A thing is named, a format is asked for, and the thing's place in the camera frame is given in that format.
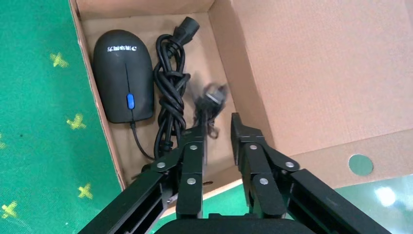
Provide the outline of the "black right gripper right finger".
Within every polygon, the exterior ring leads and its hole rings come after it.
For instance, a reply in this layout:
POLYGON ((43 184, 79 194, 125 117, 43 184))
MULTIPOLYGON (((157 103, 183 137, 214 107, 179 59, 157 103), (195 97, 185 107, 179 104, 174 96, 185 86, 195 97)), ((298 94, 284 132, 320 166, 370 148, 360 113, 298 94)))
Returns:
POLYGON ((385 234, 387 230, 231 115, 231 143, 249 211, 281 234, 385 234))

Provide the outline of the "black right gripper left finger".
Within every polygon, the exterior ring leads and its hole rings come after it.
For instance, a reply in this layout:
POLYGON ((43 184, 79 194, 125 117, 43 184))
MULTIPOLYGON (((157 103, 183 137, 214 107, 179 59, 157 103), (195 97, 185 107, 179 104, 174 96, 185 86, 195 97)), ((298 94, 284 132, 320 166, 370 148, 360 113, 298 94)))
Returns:
POLYGON ((81 234, 147 234, 177 196, 178 218, 203 216, 205 131, 185 131, 178 147, 142 168, 135 181, 83 229, 81 234))

